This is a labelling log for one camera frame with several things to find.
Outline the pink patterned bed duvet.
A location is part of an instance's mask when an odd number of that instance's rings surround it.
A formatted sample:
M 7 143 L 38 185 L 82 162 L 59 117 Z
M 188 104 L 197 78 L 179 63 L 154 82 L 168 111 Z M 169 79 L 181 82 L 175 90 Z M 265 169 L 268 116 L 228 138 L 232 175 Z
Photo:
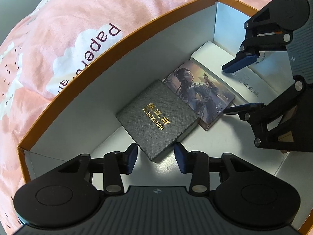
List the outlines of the pink patterned bed duvet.
M 25 184 L 18 145 L 90 63 L 143 25 L 194 0 L 42 0 L 1 44 L 1 225 L 21 226 L 13 196 Z M 260 9 L 271 0 L 239 0 Z

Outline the dark grey gift box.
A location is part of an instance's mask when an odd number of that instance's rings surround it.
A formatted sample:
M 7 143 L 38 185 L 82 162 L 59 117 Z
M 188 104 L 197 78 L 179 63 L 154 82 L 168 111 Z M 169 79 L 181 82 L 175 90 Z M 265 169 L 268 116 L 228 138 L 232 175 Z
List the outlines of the dark grey gift box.
M 199 121 L 198 114 L 160 80 L 122 108 L 116 118 L 152 162 L 161 161 Z

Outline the white rectangular box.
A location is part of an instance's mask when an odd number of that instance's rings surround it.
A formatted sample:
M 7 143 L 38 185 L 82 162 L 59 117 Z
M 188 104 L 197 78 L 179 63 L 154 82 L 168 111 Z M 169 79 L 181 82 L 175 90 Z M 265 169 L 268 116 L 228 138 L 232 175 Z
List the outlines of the white rectangular box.
M 267 105 L 278 97 L 262 78 L 247 67 L 231 74 L 222 72 L 222 66 L 232 59 L 231 54 L 210 41 L 191 55 L 194 63 L 236 95 L 238 104 L 262 102 Z

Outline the illustrated warrior card box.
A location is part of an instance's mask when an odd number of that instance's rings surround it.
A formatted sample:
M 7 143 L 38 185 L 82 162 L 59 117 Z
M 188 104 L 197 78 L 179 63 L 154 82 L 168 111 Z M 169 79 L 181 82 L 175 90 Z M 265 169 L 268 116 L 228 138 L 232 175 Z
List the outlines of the illustrated warrior card box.
M 227 87 L 190 60 L 169 74 L 163 83 L 198 114 L 199 125 L 204 130 L 209 130 L 235 99 Z

